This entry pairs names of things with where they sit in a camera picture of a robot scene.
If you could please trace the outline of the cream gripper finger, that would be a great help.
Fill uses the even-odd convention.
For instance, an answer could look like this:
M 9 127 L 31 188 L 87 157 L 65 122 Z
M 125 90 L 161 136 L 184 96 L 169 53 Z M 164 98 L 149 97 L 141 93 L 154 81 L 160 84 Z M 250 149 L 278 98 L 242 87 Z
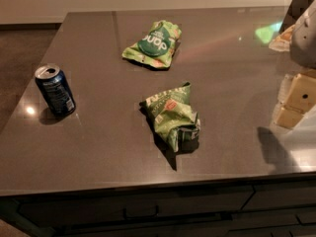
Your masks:
M 315 105 L 316 71 L 286 74 L 278 91 L 274 123 L 287 129 L 295 128 Z

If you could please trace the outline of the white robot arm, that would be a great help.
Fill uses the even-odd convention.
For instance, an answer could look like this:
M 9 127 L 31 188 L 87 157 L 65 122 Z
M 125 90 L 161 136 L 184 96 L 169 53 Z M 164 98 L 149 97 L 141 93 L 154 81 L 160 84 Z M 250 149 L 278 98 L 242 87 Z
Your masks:
M 300 65 L 303 71 L 284 76 L 273 121 L 278 126 L 292 129 L 316 106 L 316 1 L 294 25 L 276 38 L 276 43 L 285 40 L 289 40 L 286 47 L 291 60 Z

